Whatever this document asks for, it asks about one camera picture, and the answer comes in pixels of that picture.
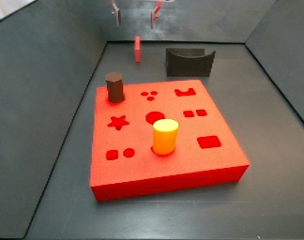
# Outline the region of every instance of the brown cylinder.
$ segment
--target brown cylinder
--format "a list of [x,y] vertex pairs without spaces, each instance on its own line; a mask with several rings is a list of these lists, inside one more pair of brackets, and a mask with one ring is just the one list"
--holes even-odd
[[125,100],[122,73],[112,72],[106,75],[109,101],[118,103]]

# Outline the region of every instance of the dark gray arch block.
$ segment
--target dark gray arch block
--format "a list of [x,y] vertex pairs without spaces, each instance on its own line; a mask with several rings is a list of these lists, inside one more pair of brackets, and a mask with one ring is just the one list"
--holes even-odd
[[0,237],[22,238],[106,40],[96,1],[40,0],[0,22]]
[[304,0],[276,2],[247,46],[304,120]]
[[209,77],[216,51],[205,49],[166,49],[168,76]]

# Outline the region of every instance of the hole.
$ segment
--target hole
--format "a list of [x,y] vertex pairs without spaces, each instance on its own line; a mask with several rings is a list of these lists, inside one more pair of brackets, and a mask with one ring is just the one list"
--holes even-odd
[[134,151],[133,148],[128,148],[128,149],[124,151],[124,156],[125,156],[126,158],[132,158],[132,157],[134,156],[134,154],[136,154],[136,151]]
[[187,92],[181,91],[180,89],[175,89],[175,93],[179,97],[196,95],[196,91],[193,88],[189,88]]
[[[148,97],[149,92],[142,92],[141,95],[145,96],[145,97]],[[156,95],[157,95],[157,91],[152,91],[152,95],[156,96]],[[148,101],[154,101],[154,97],[153,97],[153,96],[149,96],[149,97],[148,97]]]
[[118,151],[117,150],[109,150],[106,153],[108,160],[117,160],[118,159]]
[[126,121],[126,115],[122,115],[121,117],[112,116],[112,122],[108,124],[108,127],[116,127],[120,131],[122,127],[129,124],[130,122]]
[[200,137],[197,138],[197,142],[203,149],[221,146],[217,136]]
[[195,117],[193,111],[184,111],[185,117]]
[[196,111],[199,116],[207,116],[208,112],[204,109]]
[[165,119],[166,116],[162,112],[149,112],[146,114],[146,121],[150,123],[150,124],[154,124],[154,122],[157,120],[161,120],[161,119]]

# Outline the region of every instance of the circular hole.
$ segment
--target circular hole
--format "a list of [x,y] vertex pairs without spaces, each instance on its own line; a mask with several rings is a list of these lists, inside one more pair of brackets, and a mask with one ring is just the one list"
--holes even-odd
[[146,114],[146,120],[150,124],[154,124],[157,120],[165,119],[166,116],[162,112],[149,112]]
[[126,158],[132,158],[134,156],[134,154],[136,154],[136,151],[133,148],[128,148],[124,152],[124,155]]

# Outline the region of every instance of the block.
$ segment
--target block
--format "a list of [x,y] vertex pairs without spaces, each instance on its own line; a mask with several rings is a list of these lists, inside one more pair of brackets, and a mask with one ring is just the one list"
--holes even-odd
[[113,72],[106,76],[109,101],[112,103],[120,103],[125,100],[124,93],[124,77],[122,73]]
[[[90,186],[100,202],[240,181],[251,162],[200,80],[129,84],[125,97],[112,104],[108,87],[97,88]],[[180,129],[175,151],[160,156],[153,124],[166,118]]]
[[140,36],[134,39],[134,62],[141,62],[141,38]]
[[205,54],[204,49],[166,49],[168,76],[209,77],[216,51]]

